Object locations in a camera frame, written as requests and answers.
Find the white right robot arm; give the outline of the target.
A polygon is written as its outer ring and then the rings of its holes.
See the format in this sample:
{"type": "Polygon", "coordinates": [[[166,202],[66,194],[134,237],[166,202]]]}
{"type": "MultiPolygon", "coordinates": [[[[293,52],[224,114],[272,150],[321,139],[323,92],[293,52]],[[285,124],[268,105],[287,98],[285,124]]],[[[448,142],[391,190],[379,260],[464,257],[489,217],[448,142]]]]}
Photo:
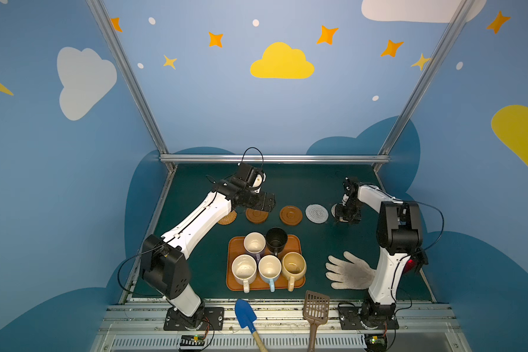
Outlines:
{"type": "Polygon", "coordinates": [[[335,205],[334,216],[350,224],[361,219],[362,206],[367,205],[376,211],[379,261],[376,270],[372,271],[363,260],[349,252],[344,254],[347,261],[329,257],[327,277],[336,289],[368,291],[360,319],[373,328],[394,316],[397,289],[406,262],[422,249],[421,211],[417,202],[403,201],[378,186],[348,177],[343,181],[343,188],[343,199],[335,205]]]}

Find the white cream mug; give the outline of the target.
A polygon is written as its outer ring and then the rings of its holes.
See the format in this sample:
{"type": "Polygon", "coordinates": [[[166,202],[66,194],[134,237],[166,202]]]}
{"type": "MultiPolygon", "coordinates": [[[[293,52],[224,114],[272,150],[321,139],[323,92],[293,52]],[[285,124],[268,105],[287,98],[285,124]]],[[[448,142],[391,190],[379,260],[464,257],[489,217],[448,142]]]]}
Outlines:
{"type": "Polygon", "coordinates": [[[255,281],[258,264],[251,255],[239,255],[231,265],[235,281],[242,287],[244,293],[250,292],[250,285],[255,281]]]}

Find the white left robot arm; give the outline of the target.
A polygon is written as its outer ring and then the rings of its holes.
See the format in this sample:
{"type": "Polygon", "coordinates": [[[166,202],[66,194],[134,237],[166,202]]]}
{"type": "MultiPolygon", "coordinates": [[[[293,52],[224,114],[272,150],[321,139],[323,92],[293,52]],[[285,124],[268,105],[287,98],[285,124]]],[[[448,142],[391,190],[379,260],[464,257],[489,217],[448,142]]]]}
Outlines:
{"type": "Polygon", "coordinates": [[[194,292],[188,259],[199,242],[238,206],[271,211],[272,193],[261,192],[265,174],[244,180],[232,177],[216,183],[205,199],[178,225],[161,237],[149,236],[142,244],[140,277],[156,289],[186,318],[202,312],[202,299],[194,292]]]}

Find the grey white woven coaster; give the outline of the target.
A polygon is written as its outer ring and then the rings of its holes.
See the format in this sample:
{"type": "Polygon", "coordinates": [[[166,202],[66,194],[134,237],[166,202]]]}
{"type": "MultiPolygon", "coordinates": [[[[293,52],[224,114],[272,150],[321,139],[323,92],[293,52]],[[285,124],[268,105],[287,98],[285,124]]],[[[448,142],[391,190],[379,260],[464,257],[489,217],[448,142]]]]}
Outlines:
{"type": "Polygon", "coordinates": [[[319,204],[308,205],[305,209],[306,217],[314,224],[323,224],[329,218],[329,212],[319,204]]]}

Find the black mug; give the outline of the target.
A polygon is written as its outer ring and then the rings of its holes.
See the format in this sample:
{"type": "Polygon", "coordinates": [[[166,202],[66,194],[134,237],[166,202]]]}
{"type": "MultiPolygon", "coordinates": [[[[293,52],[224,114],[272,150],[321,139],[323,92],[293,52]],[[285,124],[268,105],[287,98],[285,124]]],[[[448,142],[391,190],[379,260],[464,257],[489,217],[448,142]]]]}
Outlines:
{"type": "Polygon", "coordinates": [[[271,228],[265,235],[266,248],[278,257],[284,250],[288,240],[288,234],[280,227],[271,228]]]}

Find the brown wooden round coaster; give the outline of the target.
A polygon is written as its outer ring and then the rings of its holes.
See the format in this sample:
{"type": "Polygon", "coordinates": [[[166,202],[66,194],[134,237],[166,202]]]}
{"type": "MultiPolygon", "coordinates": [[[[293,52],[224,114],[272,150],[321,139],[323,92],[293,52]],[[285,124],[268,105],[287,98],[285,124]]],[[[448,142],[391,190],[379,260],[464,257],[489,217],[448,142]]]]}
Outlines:
{"type": "Polygon", "coordinates": [[[258,211],[254,209],[246,209],[246,218],[248,221],[250,221],[253,224],[262,224],[264,223],[269,216],[268,212],[265,211],[258,211]]]}

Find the woven rattan round coaster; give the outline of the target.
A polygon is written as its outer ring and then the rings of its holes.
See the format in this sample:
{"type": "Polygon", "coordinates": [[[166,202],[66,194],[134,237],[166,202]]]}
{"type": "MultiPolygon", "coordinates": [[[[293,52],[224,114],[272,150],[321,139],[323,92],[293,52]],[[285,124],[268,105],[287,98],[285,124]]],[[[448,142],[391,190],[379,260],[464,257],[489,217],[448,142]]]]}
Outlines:
{"type": "Polygon", "coordinates": [[[236,213],[236,211],[231,211],[229,214],[227,214],[226,216],[218,220],[218,224],[221,224],[221,225],[232,224],[236,220],[237,216],[238,214],[236,213]]]}

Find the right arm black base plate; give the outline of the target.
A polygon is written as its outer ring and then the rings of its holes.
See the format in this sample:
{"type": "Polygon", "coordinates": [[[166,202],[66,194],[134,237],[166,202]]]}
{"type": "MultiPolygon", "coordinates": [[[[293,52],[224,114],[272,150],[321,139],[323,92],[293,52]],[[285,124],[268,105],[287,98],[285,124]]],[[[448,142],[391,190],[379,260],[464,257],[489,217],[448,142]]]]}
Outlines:
{"type": "Polygon", "coordinates": [[[400,328],[396,318],[381,319],[372,326],[367,325],[360,318],[360,308],[343,302],[337,307],[339,322],[342,330],[397,330],[400,328]]]}

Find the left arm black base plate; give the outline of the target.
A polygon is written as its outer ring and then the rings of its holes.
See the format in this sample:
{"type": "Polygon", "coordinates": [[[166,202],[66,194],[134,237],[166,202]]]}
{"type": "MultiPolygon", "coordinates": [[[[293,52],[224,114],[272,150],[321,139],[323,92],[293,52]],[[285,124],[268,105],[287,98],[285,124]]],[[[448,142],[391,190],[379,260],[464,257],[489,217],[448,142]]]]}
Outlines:
{"type": "Polygon", "coordinates": [[[188,317],[177,308],[170,308],[164,321],[164,331],[201,331],[212,329],[221,331],[223,328],[224,309],[222,307],[205,307],[201,305],[196,312],[188,317]]]}

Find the white purple mug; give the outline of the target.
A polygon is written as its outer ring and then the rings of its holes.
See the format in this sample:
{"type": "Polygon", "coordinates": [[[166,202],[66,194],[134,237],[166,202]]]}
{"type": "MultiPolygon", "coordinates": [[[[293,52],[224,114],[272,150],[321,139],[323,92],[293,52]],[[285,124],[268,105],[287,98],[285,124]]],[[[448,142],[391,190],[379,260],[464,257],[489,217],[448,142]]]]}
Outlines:
{"type": "Polygon", "coordinates": [[[247,255],[252,256],[257,263],[265,255],[266,240],[261,233],[253,232],[245,236],[243,247],[247,255]]]}

